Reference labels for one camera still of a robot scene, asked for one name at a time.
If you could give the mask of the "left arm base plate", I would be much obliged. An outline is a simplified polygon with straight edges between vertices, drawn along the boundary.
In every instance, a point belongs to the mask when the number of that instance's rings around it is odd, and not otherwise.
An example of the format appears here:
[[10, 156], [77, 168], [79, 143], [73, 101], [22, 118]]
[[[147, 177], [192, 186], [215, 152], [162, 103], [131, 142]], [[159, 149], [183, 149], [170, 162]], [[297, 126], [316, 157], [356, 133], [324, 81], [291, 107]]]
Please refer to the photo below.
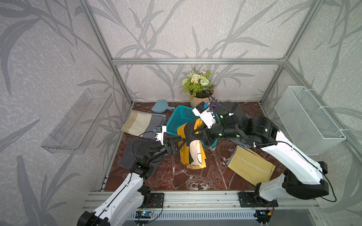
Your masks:
[[163, 208], [164, 207], [165, 193], [147, 193], [144, 196], [141, 208]]

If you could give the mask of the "clear acrylic wall shelf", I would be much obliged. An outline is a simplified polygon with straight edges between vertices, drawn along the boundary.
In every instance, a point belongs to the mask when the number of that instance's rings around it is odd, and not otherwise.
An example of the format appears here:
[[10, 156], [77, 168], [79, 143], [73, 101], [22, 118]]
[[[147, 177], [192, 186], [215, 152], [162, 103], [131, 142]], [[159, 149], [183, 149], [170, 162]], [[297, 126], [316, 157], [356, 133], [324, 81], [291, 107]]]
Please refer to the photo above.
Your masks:
[[108, 91], [86, 89], [41, 147], [52, 154], [83, 154], [113, 101]]

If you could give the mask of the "plain grey pillowcase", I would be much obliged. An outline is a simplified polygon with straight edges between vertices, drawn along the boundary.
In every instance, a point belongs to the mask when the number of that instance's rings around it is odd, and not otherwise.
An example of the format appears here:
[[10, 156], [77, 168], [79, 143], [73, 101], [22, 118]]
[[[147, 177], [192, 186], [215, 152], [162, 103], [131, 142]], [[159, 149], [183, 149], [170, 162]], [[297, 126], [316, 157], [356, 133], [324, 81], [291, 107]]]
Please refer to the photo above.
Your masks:
[[245, 124], [249, 119], [243, 112], [241, 106], [236, 102], [222, 102], [220, 111], [217, 113], [220, 123], [224, 126]]

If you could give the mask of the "purple pink toy rake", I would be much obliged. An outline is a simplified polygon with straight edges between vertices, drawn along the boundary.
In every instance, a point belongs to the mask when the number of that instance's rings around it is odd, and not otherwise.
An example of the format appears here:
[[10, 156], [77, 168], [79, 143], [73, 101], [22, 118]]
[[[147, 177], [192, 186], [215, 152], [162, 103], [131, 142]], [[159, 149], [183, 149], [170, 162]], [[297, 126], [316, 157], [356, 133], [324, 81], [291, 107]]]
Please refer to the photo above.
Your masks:
[[210, 103], [209, 105], [211, 108], [216, 108], [220, 105], [220, 101], [217, 101], [213, 97], [209, 97], [209, 103]]

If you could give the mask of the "potted artificial flower plant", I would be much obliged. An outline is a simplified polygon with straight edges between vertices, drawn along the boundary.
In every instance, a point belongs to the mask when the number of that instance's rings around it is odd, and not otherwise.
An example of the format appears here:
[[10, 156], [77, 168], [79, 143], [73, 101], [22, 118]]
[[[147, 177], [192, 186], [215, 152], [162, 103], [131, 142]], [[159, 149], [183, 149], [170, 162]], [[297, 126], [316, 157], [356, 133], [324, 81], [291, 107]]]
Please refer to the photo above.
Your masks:
[[197, 70], [195, 67], [182, 80], [179, 94], [189, 94], [191, 107], [196, 107], [201, 102], [208, 102], [214, 93], [212, 84], [212, 72], [209, 70]]

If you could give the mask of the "beige grey striped pillowcase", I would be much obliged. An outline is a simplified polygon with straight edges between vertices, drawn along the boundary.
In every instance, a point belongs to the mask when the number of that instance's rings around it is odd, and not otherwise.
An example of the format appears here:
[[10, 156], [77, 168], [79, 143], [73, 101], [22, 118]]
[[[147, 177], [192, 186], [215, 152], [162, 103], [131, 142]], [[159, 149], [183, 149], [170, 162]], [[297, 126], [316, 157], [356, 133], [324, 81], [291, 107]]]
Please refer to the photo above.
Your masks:
[[157, 126], [163, 126], [166, 122], [166, 115], [152, 114], [132, 110], [121, 131], [145, 139], [155, 140]]

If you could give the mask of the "yellow Mickey Mouse pillowcase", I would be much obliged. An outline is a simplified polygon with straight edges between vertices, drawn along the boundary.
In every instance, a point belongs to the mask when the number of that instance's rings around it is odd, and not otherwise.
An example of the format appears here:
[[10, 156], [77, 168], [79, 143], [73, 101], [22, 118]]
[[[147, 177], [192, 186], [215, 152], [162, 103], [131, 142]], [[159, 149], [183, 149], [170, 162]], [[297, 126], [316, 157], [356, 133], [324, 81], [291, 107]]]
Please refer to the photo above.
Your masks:
[[184, 164], [189, 169], [203, 169], [206, 167], [206, 155], [202, 146], [202, 143], [198, 140], [191, 142], [191, 134], [194, 130], [194, 125], [202, 124], [201, 119], [196, 121], [189, 122], [179, 128], [183, 129], [183, 132], [186, 134], [186, 148], [180, 153], [180, 159], [182, 164]]

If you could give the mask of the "aluminium front rail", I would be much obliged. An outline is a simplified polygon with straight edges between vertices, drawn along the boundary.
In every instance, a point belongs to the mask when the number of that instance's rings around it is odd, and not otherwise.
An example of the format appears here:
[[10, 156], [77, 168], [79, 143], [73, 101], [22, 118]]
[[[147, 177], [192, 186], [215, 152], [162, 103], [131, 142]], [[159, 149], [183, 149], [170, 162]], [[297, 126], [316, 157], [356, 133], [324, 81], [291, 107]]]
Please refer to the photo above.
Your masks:
[[[238, 191], [163, 191], [165, 210], [241, 210]], [[90, 192], [82, 211], [92, 212], [103, 204], [112, 192]], [[278, 199], [275, 209], [318, 209], [316, 200]]]

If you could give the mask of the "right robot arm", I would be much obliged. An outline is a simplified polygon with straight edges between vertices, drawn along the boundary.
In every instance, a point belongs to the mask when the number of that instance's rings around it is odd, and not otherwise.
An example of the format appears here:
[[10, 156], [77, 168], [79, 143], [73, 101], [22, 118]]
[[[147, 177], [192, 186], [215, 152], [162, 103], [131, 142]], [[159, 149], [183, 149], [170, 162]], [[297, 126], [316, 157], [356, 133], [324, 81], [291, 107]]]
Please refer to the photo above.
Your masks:
[[243, 116], [239, 119], [236, 115], [225, 115], [211, 127], [207, 127], [204, 122], [200, 126], [196, 121], [189, 122], [183, 131], [191, 151], [195, 150], [197, 140], [213, 143], [226, 139], [259, 148], [282, 163], [286, 170], [276, 179], [257, 183], [254, 199], [264, 202], [282, 197], [310, 200], [323, 198], [332, 192], [325, 176], [328, 172], [327, 164], [316, 162], [302, 153], [268, 118]]

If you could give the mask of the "teal plastic basket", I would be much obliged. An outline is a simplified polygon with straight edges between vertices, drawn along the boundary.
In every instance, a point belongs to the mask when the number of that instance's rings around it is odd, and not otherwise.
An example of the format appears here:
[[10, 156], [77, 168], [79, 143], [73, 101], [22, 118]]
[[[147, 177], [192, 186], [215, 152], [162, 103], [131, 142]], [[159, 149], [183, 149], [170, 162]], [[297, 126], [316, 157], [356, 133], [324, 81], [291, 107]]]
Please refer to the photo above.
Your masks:
[[167, 134], [174, 137], [181, 136], [182, 138], [186, 138], [186, 134], [183, 132], [183, 129], [179, 130], [179, 128], [189, 122], [200, 119], [192, 112], [192, 110], [193, 108], [184, 105], [177, 106], [167, 122]]

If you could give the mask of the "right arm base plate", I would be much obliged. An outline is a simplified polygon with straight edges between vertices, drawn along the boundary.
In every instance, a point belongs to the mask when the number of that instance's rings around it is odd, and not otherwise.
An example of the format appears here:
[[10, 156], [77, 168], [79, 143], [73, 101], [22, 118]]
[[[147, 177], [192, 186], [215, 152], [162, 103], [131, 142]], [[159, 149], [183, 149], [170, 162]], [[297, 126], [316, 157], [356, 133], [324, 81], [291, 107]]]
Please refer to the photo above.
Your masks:
[[279, 206], [276, 199], [274, 199], [273, 201], [266, 201], [259, 196], [254, 197], [253, 192], [238, 192], [238, 200], [242, 208], [275, 208]]

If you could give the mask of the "dark grey checked pillowcase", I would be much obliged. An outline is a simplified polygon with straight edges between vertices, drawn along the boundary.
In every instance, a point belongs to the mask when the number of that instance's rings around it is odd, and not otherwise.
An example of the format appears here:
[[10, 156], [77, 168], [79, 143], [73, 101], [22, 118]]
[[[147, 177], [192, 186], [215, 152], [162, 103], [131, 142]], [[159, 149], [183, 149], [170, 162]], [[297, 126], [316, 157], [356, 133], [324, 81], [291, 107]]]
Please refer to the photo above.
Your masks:
[[134, 138], [127, 142], [118, 167], [131, 170], [136, 162], [146, 163], [149, 158], [161, 151], [165, 151], [165, 149], [159, 141]]

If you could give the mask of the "left green circuit board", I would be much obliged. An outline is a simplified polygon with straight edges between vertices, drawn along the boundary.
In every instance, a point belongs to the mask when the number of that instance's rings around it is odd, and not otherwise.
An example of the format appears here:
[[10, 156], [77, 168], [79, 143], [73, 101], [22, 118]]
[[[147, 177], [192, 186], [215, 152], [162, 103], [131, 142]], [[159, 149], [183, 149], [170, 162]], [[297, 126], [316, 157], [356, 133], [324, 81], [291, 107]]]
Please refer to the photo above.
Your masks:
[[153, 211], [140, 210], [136, 211], [135, 219], [151, 219]]

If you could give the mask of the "yellow-green pillowcase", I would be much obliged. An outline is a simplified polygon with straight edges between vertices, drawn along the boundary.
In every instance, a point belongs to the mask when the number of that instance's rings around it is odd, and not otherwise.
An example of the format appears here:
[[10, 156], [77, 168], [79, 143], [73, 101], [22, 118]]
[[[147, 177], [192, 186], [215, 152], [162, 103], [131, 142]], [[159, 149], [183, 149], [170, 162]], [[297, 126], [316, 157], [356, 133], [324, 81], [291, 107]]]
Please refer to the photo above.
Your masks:
[[271, 162], [254, 151], [240, 146], [236, 147], [227, 166], [254, 186], [258, 183], [269, 182], [275, 170], [275, 165]]

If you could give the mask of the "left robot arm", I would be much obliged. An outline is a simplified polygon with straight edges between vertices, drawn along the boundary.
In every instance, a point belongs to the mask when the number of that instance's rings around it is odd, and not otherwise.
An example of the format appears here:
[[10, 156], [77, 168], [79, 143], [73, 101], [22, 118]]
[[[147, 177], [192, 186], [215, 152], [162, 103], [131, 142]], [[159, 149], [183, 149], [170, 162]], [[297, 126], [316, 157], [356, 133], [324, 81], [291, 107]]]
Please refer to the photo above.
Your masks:
[[156, 144], [133, 143], [135, 163], [118, 189], [93, 212], [84, 212], [78, 226], [121, 226], [138, 207], [147, 205], [150, 188], [145, 185], [151, 177], [154, 161], [165, 155], [179, 153], [186, 139], [181, 136], [159, 138]]

